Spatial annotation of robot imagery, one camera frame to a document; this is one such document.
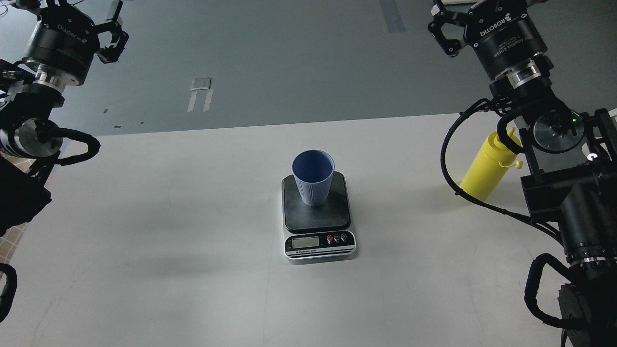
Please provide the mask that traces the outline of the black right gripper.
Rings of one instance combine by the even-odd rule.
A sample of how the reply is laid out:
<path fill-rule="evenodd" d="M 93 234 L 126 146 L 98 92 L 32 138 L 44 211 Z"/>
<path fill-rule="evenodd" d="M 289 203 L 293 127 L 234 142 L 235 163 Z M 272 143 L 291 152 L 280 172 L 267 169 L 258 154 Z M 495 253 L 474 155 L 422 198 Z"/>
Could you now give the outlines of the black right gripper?
<path fill-rule="evenodd" d="M 451 58 L 474 49 L 491 81 L 519 63 L 547 52 L 528 8 L 531 0 L 433 0 L 430 35 Z"/>

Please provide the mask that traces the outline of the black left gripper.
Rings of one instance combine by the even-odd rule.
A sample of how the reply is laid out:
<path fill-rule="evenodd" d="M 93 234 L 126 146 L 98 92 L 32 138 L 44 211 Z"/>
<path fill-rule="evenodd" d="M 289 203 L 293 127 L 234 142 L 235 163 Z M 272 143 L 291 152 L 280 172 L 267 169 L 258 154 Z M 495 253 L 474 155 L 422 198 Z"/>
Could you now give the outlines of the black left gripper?
<path fill-rule="evenodd" d="M 117 62 L 128 42 L 122 28 L 121 10 L 125 2 L 110 3 L 105 22 L 94 25 L 91 17 L 72 4 L 49 4 L 40 10 L 22 62 L 34 69 L 35 64 L 51 66 L 69 76 L 70 85 L 83 85 L 94 55 L 103 64 Z M 102 46 L 99 34 L 110 33 L 109 46 Z"/>

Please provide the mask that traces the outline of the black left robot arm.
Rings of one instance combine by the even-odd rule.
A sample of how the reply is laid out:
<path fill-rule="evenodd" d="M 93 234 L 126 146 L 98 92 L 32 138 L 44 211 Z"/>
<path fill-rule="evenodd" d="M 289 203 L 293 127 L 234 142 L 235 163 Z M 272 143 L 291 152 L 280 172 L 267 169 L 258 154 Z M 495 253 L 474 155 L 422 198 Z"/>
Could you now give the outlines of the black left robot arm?
<path fill-rule="evenodd" d="M 24 57 L 1 62 L 1 235 L 31 220 L 51 202 L 45 184 L 56 165 L 94 158 L 92 135 L 59 127 L 49 117 L 64 104 L 67 86 L 81 86 L 98 57 L 117 62 L 129 39 L 122 28 L 124 2 L 113 0 L 106 21 L 94 20 L 67 0 L 11 0 L 37 25 Z"/>

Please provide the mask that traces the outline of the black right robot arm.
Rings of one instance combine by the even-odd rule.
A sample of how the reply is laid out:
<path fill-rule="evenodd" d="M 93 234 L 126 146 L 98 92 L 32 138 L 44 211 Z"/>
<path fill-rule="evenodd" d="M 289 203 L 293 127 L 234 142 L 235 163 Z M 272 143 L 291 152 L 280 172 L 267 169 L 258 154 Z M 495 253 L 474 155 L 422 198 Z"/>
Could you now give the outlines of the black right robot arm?
<path fill-rule="evenodd" d="M 616 124 L 606 108 L 577 113 L 555 96 L 552 62 L 529 17 L 533 0 L 481 0 L 466 13 L 434 2 L 428 30 L 450 57 L 474 49 L 489 79 L 492 99 L 480 99 L 449 128 L 440 166 L 456 195 L 537 228 L 557 241 L 566 262 L 541 254 L 531 263 L 524 290 L 527 309 L 543 324 L 561 329 L 561 344 L 616 345 Z M 487 174 L 513 161 L 489 155 L 523 153 L 530 174 L 521 178 L 529 215 L 487 204 L 451 178 L 446 152 L 454 132 L 477 112 L 493 111 L 496 132 L 470 171 L 483 187 Z"/>

